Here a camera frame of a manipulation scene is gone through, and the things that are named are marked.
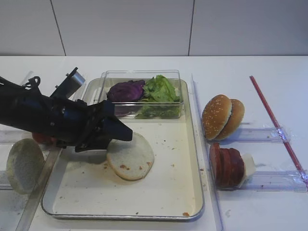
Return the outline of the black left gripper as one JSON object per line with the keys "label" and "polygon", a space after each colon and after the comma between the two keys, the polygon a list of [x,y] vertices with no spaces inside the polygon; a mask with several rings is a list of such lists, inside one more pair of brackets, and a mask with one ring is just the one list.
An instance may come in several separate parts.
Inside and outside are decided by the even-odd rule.
{"label": "black left gripper", "polygon": [[56,146],[76,152],[106,150],[111,140],[132,141],[133,131],[115,116],[109,100],[88,106],[84,101],[55,98],[51,106],[51,130]]}

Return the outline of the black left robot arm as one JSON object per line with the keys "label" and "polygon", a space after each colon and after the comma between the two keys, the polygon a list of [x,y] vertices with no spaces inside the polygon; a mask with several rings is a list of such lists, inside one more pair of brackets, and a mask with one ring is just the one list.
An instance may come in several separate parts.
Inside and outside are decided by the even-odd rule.
{"label": "black left robot arm", "polygon": [[85,83],[77,68],[50,95],[39,90],[40,77],[23,85],[0,79],[0,122],[55,138],[61,148],[76,152],[105,150],[111,140],[131,141],[133,131],[115,116],[110,101],[87,105],[70,97]]}

